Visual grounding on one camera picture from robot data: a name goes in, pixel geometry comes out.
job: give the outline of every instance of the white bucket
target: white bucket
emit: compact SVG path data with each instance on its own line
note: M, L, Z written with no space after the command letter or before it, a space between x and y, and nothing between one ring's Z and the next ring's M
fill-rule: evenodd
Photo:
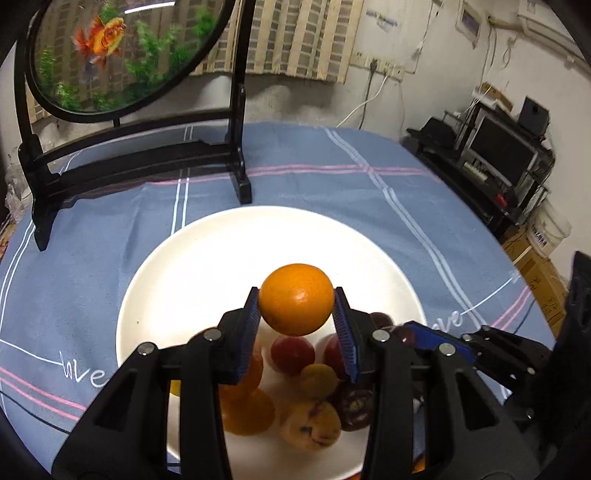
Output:
M529 221L527 239L538 255L544 258L554 251L562 240L570 235L572 227L564 215L544 200Z

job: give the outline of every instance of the power outlet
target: power outlet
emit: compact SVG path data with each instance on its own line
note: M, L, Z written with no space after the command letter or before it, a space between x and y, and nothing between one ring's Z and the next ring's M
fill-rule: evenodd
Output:
M388 60L382 60L382 59L377 59L378 60L378 73L381 73L382 75L390 75L390 72L392 71L392 68L394 67L394 64L391 61Z
M402 82L405 73L406 69L402 65L394 65L391 69L390 77L392 77L394 80Z
M349 65L354 65L360 69L364 69L367 57L368 56L362 51L354 51L351 54L351 58L349 59Z

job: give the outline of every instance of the fish tank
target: fish tank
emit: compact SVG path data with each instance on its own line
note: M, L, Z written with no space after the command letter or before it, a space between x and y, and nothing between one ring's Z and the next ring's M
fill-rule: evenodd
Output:
M130 113L197 66L199 52L204 56L227 24L221 18L229 16L221 15L228 10L224 5L224 0L53 0L29 32L29 87L41 106L70 121Z

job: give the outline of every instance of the orange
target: orange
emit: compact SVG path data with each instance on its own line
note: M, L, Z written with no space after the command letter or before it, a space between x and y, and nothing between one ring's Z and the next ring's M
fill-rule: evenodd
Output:
M250 395L261 383L262 369L261 344L257 340L252 348L251 362L244 377L238 385L220 385L218 389L220 398L236 401Z
M321 269L291 264L265 279L258 306L272 329L283 335L303 336L324 325L334 302L333 286Z
M275 405L260 388L239 401L221 400L220 406L223 428L234 435L262 433L275 420Z

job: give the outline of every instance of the monitor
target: monitor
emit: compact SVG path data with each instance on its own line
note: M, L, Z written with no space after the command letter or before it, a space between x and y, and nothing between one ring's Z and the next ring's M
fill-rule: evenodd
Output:
M468 149L509 186L517 186L537 152L508 128L484 116Z

